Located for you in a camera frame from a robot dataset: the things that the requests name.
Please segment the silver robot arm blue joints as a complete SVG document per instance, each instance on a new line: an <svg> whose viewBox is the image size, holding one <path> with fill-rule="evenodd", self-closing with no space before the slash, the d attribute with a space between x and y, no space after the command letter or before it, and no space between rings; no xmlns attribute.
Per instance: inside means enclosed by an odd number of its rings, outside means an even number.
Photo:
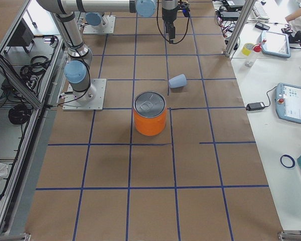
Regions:
<svg viewBox="0 0 301 241"><path fill-rule="evenodd" d="M38 4L51 13L55 24L65 41L70 61L64 67L64 75L73 92L83 97L90 88L90 64L92 52L84 43L75 12L124 12L151 17L156 9L155 1L38 1Z"/></svg>

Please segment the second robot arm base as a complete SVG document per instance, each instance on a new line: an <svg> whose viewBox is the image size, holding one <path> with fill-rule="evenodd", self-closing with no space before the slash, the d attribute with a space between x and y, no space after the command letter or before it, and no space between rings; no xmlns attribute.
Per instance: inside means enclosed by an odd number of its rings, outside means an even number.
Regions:
<svg viewBox="0 0 301 241"><path fill-rule="evenodd" d="M108 20L104 13L88 12L85 14L85 20L88 25L94 29L103 29L107 26Z"/></svg>

